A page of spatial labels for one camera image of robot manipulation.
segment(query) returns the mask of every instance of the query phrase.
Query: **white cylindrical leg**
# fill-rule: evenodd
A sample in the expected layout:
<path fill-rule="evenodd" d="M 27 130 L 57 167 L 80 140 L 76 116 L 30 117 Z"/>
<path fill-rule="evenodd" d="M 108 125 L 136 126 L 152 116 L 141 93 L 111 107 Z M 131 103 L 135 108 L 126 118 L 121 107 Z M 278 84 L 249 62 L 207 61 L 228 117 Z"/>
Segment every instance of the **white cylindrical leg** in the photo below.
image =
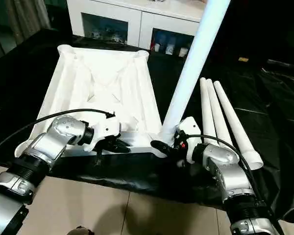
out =
<path fill-rule="evenodd" d="M 206 5 L 159 133 L 161 139 L 169 145 L 173 144 L 176 127 L 182 119 L 229 3 L 230 0 L 209 0 Z"/>
<path fill-rule="evenodd" d="M 202 129 L 204 135 L 216 137 L 214 119 L 212 117 L 209 94 L 206 84 L 206 78 L 200 79 L 200 98 L 201 98 L 201 115 L 202 115 Z M 204 143 L 211 143 L 218 145 L 218 142 L 212 139 L 204 138 Z"/>
<path fill-rule="evenodd" d="M 218 97 L 211 79 L 206 80 L 206 85 L 208 89 L 210 106 L 211 106 L 212 116 L 214 118 L 217 137 L 232 145 L 232 140 L 231 140 L 229 131 L 226 127 L 223 113 L 222 113 L 222 110 L 218 101 Z M 223 143 L 219 143 L 219 144 L 221 147 L 227 147 Z"/>
<path fill-rule="evenodd" d="M 261 160 L 259 153 L 257 153 L 254 147 L 252 146 L 220 82 L 216 81 L 214 82 L 214 85 L 215 85 L 220 103 L 225 112 L 226 118 L 231 126 L 235 140 L 239 146 L 240 152 L 242 153 L 243 157 L 246 159 L 250 169 L 256 170 L 261 168 L 264 165 L 264 163 Z"/>

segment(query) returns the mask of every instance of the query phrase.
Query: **item in cabinet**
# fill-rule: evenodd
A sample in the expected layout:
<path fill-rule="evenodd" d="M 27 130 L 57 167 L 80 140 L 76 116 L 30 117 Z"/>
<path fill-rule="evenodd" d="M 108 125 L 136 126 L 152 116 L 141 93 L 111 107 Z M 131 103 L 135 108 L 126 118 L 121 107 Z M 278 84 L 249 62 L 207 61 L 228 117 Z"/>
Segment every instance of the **item in cabinet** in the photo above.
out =
<path fill-rule="evenodd" d="M 97 28 L 94 28 L 91 32 L 91 38 L 102 39 L 101 31 Z"/>
<path fill-rule="evenodd" d="M 118 32 L 114 33 L 111 37 L 111 40 L 115 43 L 124 43 L 124 39 L 122 37 L 122 35 Z"/>
<path fill-rule="evenodd" d="M 155 37 L 155 47 L 156 52 L 163 52 L 165 50 L 165 44 L 167 41 L 167 36 L 165 32 L 157 32 Z"/>
<path fill-rule="evenodd" d="M 166 49 L 166 54 L 167 55 L 173 55 L 175 43 L 176 43 L 176 38 L 171 37 L 169 42 L 168 42 L 167 49 Z"/>
<path fill-rule="evenodd" d="M 156 44 L 155 44 L 155 48 L 154 48 L 154 50 L 155 50 L 156 52 L 158 52 L 158 51 L 159 51 L 159 48 L 160 48 L 160 44 L 156 43 Z"/>
<path fill-rule="evenodd" d="M 189 50 L 189 49 L 186 48 L 186 47 L 181 47 L 181 50 L 180 50 L 178 56 L 179 56 L 179 57 L 185 57 L 185 56 L 187 55 L 187 53 L 188 53 L 188 50 Z"/>

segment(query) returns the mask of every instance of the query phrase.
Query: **reflective black surface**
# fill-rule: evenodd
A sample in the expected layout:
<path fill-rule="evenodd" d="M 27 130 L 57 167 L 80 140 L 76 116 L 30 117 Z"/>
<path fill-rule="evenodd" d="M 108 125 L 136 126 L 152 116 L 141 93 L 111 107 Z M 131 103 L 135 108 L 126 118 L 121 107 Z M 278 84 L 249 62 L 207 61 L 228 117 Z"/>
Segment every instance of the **reflective black surface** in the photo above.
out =
<path fill-rule="evenodd" d="M 0 59 L 0 141 L 37 118 L 58 60 L 56 47 L 70 44 L 137 51 L 136 47 L 41 31 Z M 150 77 L 162 121 L 184 61 L 151 53 Z M 264 167 L 254 176 L 276 215 L 294 222 L 294 74 L 244 63 L 208 61 L 202 76 L 220 80 Z M 194 116 L 201 126 L 200 89 L 197 84 L 184 117 Z M 0 148 L 0 165 L 8 166 L 15 147 L 30 129 Z M 199 165 L 177 169 L 170 159 L 152 154 L 70 157 L 61 159 L 51 176 L 84 181 L 154 195 L 180 202 L 220 208 L 214 180 Z"/>

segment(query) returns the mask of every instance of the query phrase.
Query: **tile floor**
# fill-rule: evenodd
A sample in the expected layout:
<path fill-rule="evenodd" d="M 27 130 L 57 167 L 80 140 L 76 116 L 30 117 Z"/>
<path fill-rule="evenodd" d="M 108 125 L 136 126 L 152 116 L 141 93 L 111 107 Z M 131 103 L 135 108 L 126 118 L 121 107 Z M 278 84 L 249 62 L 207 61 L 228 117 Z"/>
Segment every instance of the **tile floor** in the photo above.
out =
<path fill-rule="evenodd" d="M 47 177 L 18 235 L 231 235 L 223 211 L 98 185 Z M 286 235 L 294 224 L 280 221 Z"/>

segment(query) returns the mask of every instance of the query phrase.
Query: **white cabinet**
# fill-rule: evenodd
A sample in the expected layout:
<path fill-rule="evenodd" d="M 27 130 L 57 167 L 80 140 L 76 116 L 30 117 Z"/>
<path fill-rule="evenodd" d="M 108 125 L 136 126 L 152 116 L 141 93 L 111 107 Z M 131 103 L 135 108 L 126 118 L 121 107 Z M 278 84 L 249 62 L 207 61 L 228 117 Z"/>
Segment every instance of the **white cabinet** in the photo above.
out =
<path fill-rule="evenodd" d="M 127 26 L 127 44 L 138 47 L 141 11 L 93 0 L 67 0 L 67 3 L 74 35 L 85 37 L 83 17 L 88 14 L 124 22 Z"/>
<path fill-rule="evenodd" d="M 99 38 L 116 28 L 128 45 L 150 49 L 155 30 L 194 36 L 205 4 L 198 0 L 67 0 L 73 34 Z"/>
<path fill-rule="evenodd" d="M 199 23 L 143 12 L 139 47 L 150 49 L 154 29 L 195 36 Z"/>

